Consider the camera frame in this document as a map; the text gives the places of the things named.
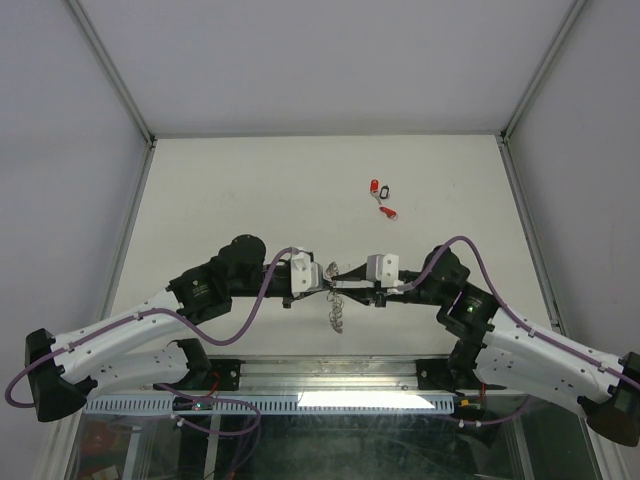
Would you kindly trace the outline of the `metal disc with key rings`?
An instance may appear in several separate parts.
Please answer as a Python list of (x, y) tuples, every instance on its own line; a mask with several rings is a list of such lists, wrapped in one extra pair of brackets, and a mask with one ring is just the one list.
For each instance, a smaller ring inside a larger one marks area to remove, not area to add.
[(330, 326), (337, 334), (342, 334), (344, 331), (343, 320), (343, 306), (344, 300), (336, 291), (336, 278), (339, 275), (339, 267), (336, 262), (331, 262), (325, 269), (324, 279), (329, 284), (329, 290), (326, 295), (326, 300), (330, 304), (330, 311), (328, 313), (328, 319)]

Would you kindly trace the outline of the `red key tag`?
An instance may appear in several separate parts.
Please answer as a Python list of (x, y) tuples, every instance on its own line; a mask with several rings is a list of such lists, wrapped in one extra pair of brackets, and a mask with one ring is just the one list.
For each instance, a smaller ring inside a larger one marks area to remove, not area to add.
[(383, 213), (389, 220), (397, 219), (397, 212), (389, 207), (380, 206), (379, 211)]

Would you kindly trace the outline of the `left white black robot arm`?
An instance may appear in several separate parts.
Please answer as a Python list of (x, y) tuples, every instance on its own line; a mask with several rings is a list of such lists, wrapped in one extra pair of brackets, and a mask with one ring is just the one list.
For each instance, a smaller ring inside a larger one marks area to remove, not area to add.
[(329, 287), (311, 252), (287, 247), (267, 263), (264, 242), (241, 235), (209, 261), (186, 270), (141, 305), (66, 334), (44, 328), (25, 339), (25, 371), (41, 422), (63, 419), (87, 401), (113, 389), (144, 383), (179, 383), (198, 388), (209, 377), (201, 344), (216, 345), (203, 323), (228, 314), (235, 298), (251, 298), (252, 310), (238, 341), (265, 298), (285, 307)]

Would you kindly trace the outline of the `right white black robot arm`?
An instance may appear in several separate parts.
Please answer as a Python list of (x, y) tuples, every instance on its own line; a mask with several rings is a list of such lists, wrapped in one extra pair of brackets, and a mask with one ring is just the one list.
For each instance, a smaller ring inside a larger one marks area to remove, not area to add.
[(377, 254), (332, 280), (334, 291), (364, 305), (437, 307), (437, 322), (457, 339), (447, 361), (455, 385), (517, 390), (576, 414), (616, 444), (638, 446), (638, 354), (619, 357), (544, 328), (508, 306), (493, 283), (480, 288), (469, 275), (445, 242), (419, 272)]

